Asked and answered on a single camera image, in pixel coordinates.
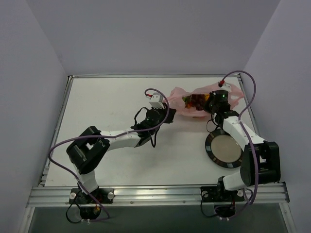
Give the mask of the pink floral plastic bag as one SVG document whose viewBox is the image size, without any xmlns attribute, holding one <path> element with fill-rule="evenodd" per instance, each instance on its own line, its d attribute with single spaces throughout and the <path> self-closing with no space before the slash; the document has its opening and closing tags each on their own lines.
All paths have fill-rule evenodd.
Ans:
<svg viewBox="0 0 311 233">
<path fill-rule="evenodd" d="M 238 105 L 244 97 L 242 91 L 233 84 L 225 83 L 223 88 L 229 92 L 228 102 L 231 108 Z M 176 114 L 185 117 L 210 117 L 210 113 L 203 110 L 204 103 L 212 91 L 220 89 L 217 83 L 199 87 L 187 92 L 181 87 L 175 87 L 167 97 L 170 107 L 176 110 Z"/>
</svg>

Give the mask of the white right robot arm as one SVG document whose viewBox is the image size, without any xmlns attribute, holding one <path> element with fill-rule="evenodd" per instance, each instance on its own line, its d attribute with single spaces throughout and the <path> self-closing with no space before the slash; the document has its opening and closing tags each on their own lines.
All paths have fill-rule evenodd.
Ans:
<svg viewBox="0 0 311 233">
<path fill-rule="evenodd" d="M 204 110 L 210 113 L 217 125 L 229 134 L 242 150 L 240 171 L 220 178 L 216 187 L 216 196 L 227 200 L 233 191 L 259 184 L 277 183 L 280 181 L 279 146 L 258 136 L 241 120 L 241 114 L 231 110 L 228 102 L 229 92 L 216 90 L 209 94 Z"/>
</svg>

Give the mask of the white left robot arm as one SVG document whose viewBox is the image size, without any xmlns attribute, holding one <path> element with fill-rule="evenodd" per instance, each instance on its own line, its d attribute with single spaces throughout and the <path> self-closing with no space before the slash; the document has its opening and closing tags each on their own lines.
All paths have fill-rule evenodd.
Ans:
<svg viewBox="0 0 311 233">
<path fill-rule="evenodd" d="M 104 155 L 110 151 L 120 148 L 137 148 L 147 142 L 156 146 L 156 135 L 159 124 L 170 124 L 173 122 L 175 109 L 146 109 L 145 119 L 125 131 L 104 132 L 107 136 L 102 137 L 102 131 L 95 126 L 88 127 L 80 139 L 73 141 L 66 149 L 70 161 L 73 163 L 78 177 L 78 187 L 82 189 L 80 197 L 86 203 L 94 203 L 98 197 L 99 188 L 95 178 L 95 168 Z"/>
</svg>

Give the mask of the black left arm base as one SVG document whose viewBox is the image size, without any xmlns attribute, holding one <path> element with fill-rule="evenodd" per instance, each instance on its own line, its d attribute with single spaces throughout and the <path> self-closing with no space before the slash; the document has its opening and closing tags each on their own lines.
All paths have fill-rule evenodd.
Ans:
<svg viewBox="0 0 311 233">
<path fill-rule="evenodd" d="M 69 207 L 66 210 L 66 219 L 71 224 L 78 224 L 82 222 L 100 222 L 108 220 L 110 215 L 108 211 L 103 208 L 103 204 L 112 204 L 114 199 L 114 189 L 100 188 L 91 192 L 91 195 L 101 204 L 99 205 L 90 195 L 85 194 L 81 188 L 71 189 L 69 195 Z M 69 210 L 72 206 L 76 206 L 79 210 L 80 218 L 71 220 L 69 217 Z"/>
</svg>

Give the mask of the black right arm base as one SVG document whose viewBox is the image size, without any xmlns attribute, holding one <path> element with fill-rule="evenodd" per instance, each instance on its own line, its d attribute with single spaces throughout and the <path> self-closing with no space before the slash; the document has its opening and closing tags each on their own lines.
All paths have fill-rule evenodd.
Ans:
<svg viewBox="0 0 311 233">
<path fill-rule="evenodd" d="M 225 190 L 223 178 L 220 177 L 214 186 L 201 186 L 200 210 L 207 218 L 219 217 L 229 219 L 236 214 L 236 203 L 245 201 L 242 191 Z M 208 215 L 203 210 L 203 203 L 213 203 L 214 213 Z"/>
</svg>

